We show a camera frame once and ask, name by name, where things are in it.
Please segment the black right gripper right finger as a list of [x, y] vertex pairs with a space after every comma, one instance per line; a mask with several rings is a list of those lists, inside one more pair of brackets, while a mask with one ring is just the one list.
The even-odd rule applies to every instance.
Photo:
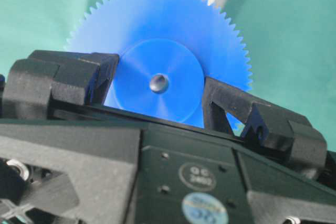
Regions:
[[254, 133], [260, 146], [287, 153], [293, 168], [323, 168], [327, 142], [303, 115], [253, 96], [237, 87], [206, 77], [202, 96], [206, 129], [224, 133], [233, 130], [226, 117], [244, 124], [243, 138]]

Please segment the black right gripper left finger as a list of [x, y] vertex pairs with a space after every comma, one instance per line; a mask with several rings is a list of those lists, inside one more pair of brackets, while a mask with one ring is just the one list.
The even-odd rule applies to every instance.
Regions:
[[2, 116], [45, 120], [52, 100], [103, 104], [118, 63], [117, 54], [35, 50], [11, 67]]

